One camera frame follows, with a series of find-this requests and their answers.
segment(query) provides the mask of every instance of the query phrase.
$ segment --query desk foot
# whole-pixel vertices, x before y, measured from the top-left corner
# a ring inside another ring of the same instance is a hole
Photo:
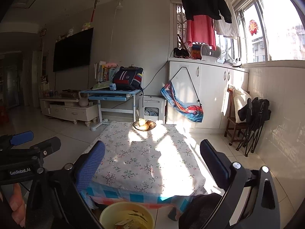
[[[98,123],[98,124],[96,124],[95,126],[92,126],[92,127],[90,128],[90,130],[91,130],[91,131],[96,131],[96,129],[97,129],[100,125],[109,125],[109,123],[108,123],[107,121],[108,121],[107,119],[106,119],[106,120],[103,120],[102,123]]]

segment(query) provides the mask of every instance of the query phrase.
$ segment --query wall-mounted flat screen tv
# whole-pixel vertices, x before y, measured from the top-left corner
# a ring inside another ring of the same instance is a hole
[[[55,44],[53,71],[90,64],[93,28],[76,33]]]

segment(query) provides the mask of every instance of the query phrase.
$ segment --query hand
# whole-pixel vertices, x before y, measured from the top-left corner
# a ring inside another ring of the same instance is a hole
[[[21,227],[25,226],[25,205],[22,198],[21,188],[19,183],[14,183],[13,195],[10,197],[9,201],[10,207],[13,210],[12,218]]]

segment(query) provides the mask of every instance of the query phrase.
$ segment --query wooden chair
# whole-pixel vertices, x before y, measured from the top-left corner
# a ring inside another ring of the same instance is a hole
[[[231,140],[229,142],[229,145],[231,146],[233,144],[233,142],[242,142],[242,139],[234,139],[235,138],[235,134],[236,134],[236,130],[238,130],[237,136],[239,137],[240,134],[243,135],[242,129],[246,129],[247,128],[247,124],[245,122],[243,123],[236,123],[236,118],[235,117],[231,117],[231,110],[232,110],[232,100],[233,100],[233,89],[232,88],[228,88],[228,92],[229,92],[229,117],[228,118],[228,122],[227,122],[227,127],[225,130],[225,137],[227,136],[227,134],[231,137]],[[230,122],[234,124],[234,127],[229,127]]]

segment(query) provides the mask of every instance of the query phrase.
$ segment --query white clothing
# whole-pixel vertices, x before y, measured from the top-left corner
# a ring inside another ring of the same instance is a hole
[[[225,1],[232,14],[232,23],[231,24],[226,23],[223,16],[220,15],[222,17],[221,20],[214,20],[214,30],[218,35],[223,35],[224,37],[230,39],[237,39],[237,37],[240,37],[240,34],[239,34],[239,28],[238,28],[235,12],[230,0],[225,0]]]

